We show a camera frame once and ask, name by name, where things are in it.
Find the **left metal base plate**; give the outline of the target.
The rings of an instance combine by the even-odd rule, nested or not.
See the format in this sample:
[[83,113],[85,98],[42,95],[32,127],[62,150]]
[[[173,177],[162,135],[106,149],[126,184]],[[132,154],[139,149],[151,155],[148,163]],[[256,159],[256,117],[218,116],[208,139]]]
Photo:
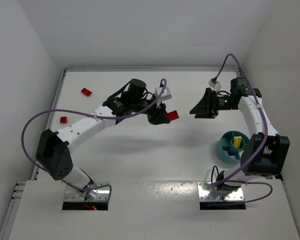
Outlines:
[[88,184],[84,189],[91,191],[79,191],[67,186],[64,193],[65,202],[106,202],[110,197],[110,184],[105,181],[93,182]]

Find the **small red lego brick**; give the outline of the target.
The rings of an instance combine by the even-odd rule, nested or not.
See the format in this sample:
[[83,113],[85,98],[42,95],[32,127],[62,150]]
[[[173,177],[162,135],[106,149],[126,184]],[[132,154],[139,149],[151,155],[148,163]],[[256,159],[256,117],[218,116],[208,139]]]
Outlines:
[[60,117],[59,122],[61,124],[67,124],[68,123],[68,118],[66,116],[62,116],[62,117]]

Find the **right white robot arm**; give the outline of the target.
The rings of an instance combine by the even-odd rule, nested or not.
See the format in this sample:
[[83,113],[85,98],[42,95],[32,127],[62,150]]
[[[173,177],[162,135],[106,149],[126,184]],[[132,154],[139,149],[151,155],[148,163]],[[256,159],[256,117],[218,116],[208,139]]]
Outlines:
[[262,104],[262,94],[244,77],[230,82],[230,94],[219,95],[221,85],[216,78],[209,81],[202,99],[189,112],[196,119],[214,119],[219,111],[239,110],[247,125],[250,140],[233,168],[221,171],[213,186],[218,191],[234,192],[242,184],[258,177],[281,174],[290,140],[280,135],[271,124]]

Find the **metal base plate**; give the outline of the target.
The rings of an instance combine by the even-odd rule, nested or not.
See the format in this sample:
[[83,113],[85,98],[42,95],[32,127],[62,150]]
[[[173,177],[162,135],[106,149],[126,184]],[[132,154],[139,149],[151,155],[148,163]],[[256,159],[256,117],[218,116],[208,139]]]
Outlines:
[[88,184],[84,189],[91,191],[79,191],[67,186],[64,193],[65,202],[106,202],[110,197],[110,184],[105,181],[93,182]]
[[199,181],[197,189],[200,203],[232,203],[245,200],[241,187],[237,190],[217,190],[210,181]]

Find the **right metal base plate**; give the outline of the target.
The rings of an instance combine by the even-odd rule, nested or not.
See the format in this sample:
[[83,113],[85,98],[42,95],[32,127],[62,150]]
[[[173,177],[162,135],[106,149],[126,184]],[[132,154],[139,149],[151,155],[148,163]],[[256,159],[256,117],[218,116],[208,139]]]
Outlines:
[[241,187],[237,190],[217,190],[210,181],[199,181],[197,189],[200,203],[232,203],[245,200]]

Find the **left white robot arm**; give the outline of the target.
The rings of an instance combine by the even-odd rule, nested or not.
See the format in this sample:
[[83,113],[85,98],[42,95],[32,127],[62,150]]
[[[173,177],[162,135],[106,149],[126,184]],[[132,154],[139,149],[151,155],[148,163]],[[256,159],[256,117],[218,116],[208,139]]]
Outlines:
[[84,114],[82,119],[57,131],[45,130],[39,139],[36,160],[55,181],[62,181],[80,193],[95,190],[89,175],[73,164],[74,151],[101,131],[140,114],[145,114],[151,125],[169,124],[163,103],[167,91],[167,80],[163,78],[151,99],[146,99],[146,83],[131,79],[93,113]]

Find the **long yellow lego brick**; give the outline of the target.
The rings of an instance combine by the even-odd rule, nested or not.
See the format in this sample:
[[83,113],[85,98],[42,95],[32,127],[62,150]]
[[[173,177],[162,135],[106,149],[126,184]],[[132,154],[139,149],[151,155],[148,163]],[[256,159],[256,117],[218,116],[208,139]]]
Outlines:
[[232,141],[232,144],[233,144],[233,147],[236,148],[236,149],[240,149],[241,147],[241,142],[242,142],[242,137],[241,136],[234,136],[233,137],[233,141]]

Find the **red lego brick top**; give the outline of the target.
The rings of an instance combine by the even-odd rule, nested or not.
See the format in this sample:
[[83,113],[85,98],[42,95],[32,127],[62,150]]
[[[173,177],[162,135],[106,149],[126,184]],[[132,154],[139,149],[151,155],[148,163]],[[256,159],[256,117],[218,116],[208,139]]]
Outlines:
[[167,118],[169,119],[169,121],[174,121],[174,120],[177,120],[179,118],[179,114],[177,112],[177,110],[174,110],[174,111],[171,111],[171,112],[168,112],[166,114]]

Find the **teal divided round container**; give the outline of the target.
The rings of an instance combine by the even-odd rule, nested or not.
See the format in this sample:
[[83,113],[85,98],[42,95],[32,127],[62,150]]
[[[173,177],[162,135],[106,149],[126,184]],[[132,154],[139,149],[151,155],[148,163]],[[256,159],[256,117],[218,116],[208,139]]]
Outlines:
[[[242,141],[241,141],[241,145],[240,145],[239,149],[237,149],[233,146],[234,136],[242,137]],[[233,151],[238,151],[238,154],[240,155],[241,153],[243,153],[243,151],[245,150],[245,148],[247,147],[249,142],[250,142],[250,139],[242,132],[234,131],[234,130],[228,131],[225,134],[223,134],[222,137],[220,138],[220,140],[217,142],[215,151],[216,151],[218,158],[223,163],[226,163],[229,165],[237,165],[240,163],[240,160],[234,160],[234,159],[229,158],[228,156],[226,156],[224,154],[223,150],[229,149],[229,150],[233,150]]]

